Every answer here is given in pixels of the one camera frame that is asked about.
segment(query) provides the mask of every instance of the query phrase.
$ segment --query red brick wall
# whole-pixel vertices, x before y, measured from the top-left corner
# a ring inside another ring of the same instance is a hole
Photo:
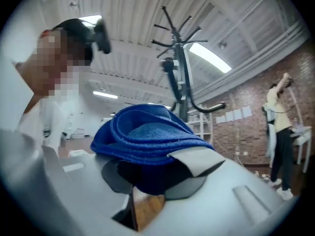
[[[269,163],[266,152],[266,122],[261,107],[266,102],[266,95],[272,82],[279,81],[285,72],[289,72],[294,79],[292,90],[297,98],[301,110],[304,126],[315,128],[315,49],[311,42],[304,43],[293,53],[271,66],[264,72],[243,84],[203,103],[208,107],[225,101],[227,107],[213,113],[214,148],[224,156],[232,157],[235,151],[240,151],[240,159],[246,164]],[[281,99],[288,110],[293,106],[290,93],[285,90]],[[240,120],[216,123],[216,117],[225,112],[250,105],[252,116]],[[298,117],[294,107],[288,112],[291,120]],[[312,138],[312,151],[315,148],[315,131]]]

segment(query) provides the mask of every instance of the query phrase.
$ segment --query person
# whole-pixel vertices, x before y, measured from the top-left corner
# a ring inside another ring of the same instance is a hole
[[[32,137],[37,148],[45,145],[56,153],[65,121],[58,104],[49,96],[72,77],[76,67],[84,67],[92,60],[91,46],[70,32],[65,22],[45,30],[29,58],[15,64],[23,81],[33,91],[16,130]],[[83,25],[76,29],[81,35],[88,31]]]
[[[268,184],[273,187],[282,183],[282,187],[277,189],[277,193],[284,200],[289,200],[293,197],[290,189],[290,177],[293,164],[293,147],[290,137],[290,128],[292,125],[279,99],[284,92],[285,86],[289,83],[289,79],[290,75],[284,73],[280,82],[272,84],[267,93],[267,106],[275,113],[274,128],[276,131],[275,155]],[[282,180],[277,178],[281,166]]]

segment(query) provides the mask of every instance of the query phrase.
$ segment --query white ceiling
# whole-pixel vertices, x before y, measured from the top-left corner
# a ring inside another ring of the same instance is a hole
[[[69,5],[78,3],[78,9]],[[166,6],[174,25],[192,16],[183,28],[183,37],[201,26],[194,39],[207,39],[205,45],[233,70],[268,50],[299,20],[286,0],[41,0],[48,27],[69,18],[102,15],[113,43],[109,55],[97,54],[87,74],[89,90],[104,89],[120,96],[117,104],[108,104],[113,112],[131,104],[162,103],[171,106],[174,97],[159,66],[156,55],[163,51],[150,40],[170,43],[169,32],[153,27],[168,27],[161,6]],[[227,43],[221,50],[218,44]],[[207,93],[206,87],[224,75],[194,54],[189,54],[194,92]]]

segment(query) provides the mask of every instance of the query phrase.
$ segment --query yellow shirt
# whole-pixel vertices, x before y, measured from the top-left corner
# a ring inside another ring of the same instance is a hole
[[[288,118],[287,114],[285,113],[285,109],[282,104],[279,102],[279,98],[277,96],[277,91],[275,88],[272,88],[267,93],[267,104],[270,108],[279,113],[276,114],[275,118],[275,129],[276,132],[284,130],[285,128],[289,128],[292,126],[290,119]]]

